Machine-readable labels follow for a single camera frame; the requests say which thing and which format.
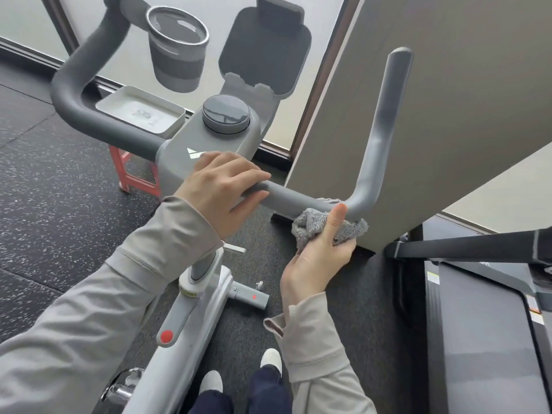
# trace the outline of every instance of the gray towel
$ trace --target gray towel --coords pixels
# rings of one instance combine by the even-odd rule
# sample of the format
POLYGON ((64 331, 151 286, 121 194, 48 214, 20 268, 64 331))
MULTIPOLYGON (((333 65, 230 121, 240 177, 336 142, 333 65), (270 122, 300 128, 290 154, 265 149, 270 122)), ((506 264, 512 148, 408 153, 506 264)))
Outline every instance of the gray towel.
MULTIPOLYGON (((339 199, 319 199, 326 203, 341 203, 339 199)), ((303 251, 307 243, 315 236, 322 232, 324 225, 326 224, 326 218, 328 212, 320 212, 313 208, 307 208, 305 211, 297 217, 292 224, 292 234, 297 238, 297 250, 303 251)), ((337 231, 334 237, 334 245, 341 244, 348 239, 360 237, 368 230, 368 223, 361 219, 357 222, 343 222, 341 228, 337 231)))

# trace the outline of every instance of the sleeve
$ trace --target sleeve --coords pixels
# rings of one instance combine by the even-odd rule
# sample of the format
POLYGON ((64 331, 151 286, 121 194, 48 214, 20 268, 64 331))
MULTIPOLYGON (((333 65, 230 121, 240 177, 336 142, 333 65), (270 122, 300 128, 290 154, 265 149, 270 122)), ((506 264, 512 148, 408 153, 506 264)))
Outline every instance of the sleeve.
POLYGON ((264 320, 274 333, 293 390, 293 414, 376 414, 345 354, 325 292, 264 320))
POLYGON ((170 196, 98 271, 0 344, 0 412, 88 413, 166 285, 222 243, 170 196))

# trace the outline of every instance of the wall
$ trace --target wall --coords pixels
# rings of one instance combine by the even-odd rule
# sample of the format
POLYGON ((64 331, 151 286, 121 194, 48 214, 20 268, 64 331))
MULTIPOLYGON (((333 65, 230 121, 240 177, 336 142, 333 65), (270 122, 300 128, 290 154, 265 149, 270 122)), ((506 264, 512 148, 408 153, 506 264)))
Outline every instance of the wall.
MULTIPOLYGON (((105 11, 102 0, 62 0, 77 37, 84 40, 98 25, 105 11)), ((151 5, 169 5, 199 17, 210 32, 205 68, 199 88, 193 93, 174 93, 154 77, 147 34, 132 27, 127 39, 101 71, 102 76, 122 84, 134 85, 188 109, 197 110, 205 98, 217 94, 223 85, 218 58, 236 14, 256 0, 146 0, 151 5)), ((292 144, 299 120, 310 95, 314 79, 326 51, 343 0, 287 0, 305 9, 305 25, 313 42, 294 94, 280 103, 266 139, 283 147, 292 144)))
POLYGON ((449 206, 446 212, 496 232, 552 226, 552 143, 449 206))
POLYGON ((287 186, 347 198, 386 57, 415 53, 359 244, 383 246, 552 141, 552 0, 363 0, 287 186))
POLYGON ((0 36, 59 60, 68 57, 41 0, 2 0, 0 36))

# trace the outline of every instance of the right hand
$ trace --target right hand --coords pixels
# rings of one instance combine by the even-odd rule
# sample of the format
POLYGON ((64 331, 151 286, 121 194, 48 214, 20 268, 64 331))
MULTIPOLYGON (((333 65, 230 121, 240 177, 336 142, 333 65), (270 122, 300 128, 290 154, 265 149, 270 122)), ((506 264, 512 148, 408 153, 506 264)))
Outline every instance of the right hand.
POLYGON ((186 200, 215 229, 220 239, 234 234, 259 203, 268 196, 261 190, 239 204, 244 191, 270 173, 233 152, 205 152, 175 196, 186 200))
POLYGON ((350 239, 335 246, 334 236, 345 220, 347 205, 340 203, 328 214, 326 224, 318 237, 312 239, 301 254, 293 257, 280 279, 284 315, 288 307, 324 292, 329 281, 350 260, 357 241, 350 239))

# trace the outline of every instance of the exercise bike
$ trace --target exercise bike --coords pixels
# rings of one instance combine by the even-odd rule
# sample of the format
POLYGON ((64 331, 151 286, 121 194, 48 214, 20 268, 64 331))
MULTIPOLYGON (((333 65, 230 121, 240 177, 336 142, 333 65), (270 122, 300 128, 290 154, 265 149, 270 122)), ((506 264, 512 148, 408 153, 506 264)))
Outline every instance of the exercise bike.
MULTIPOLYGON (((252 159, 280 100, 293 93, 305 63, 311 34, 303 24, 303 9, 284 0, 257 0, 256 6, 241 10, 218 62, 224 78, 220 94, 206 99, 174 136, 164 139, 144 129, 154 116, 143 104, 131 110, 131 120, 125 120, 85 105, 82 92, 134 25, 147 32, 159 83, 189 93, 199 85, 209 31, 201 20, 173 7, 150 6, 144 0, 104 3, 107 11, 99 27, 52 81, 52 103, 61 118, 80 132, 156 163, 161 196, 173 194, 192 172, 199 155, 189 150, 233 151, 252 159)), ((408 48, 398 48, 388 56, 356 187, 345 201, 350 220, 365 216, 379 195, 412 57, 408 48)), ((264 206, 290 219, 306 208, 323 212, 332 208, 270 181, 256 184, 244 196, 258 190, 270 192, 264 206)), ((224 250, 244 251, 225 244, 183 272, 181 293, 157 334, 158 348, 147 368, 131 369, 121 383, 122 377, 116 378, 102 398, 125 405, 125 413, 175 412, 226 300, 266 307, 267 294, 233 280, 230 269, 222 264, 224 250)))

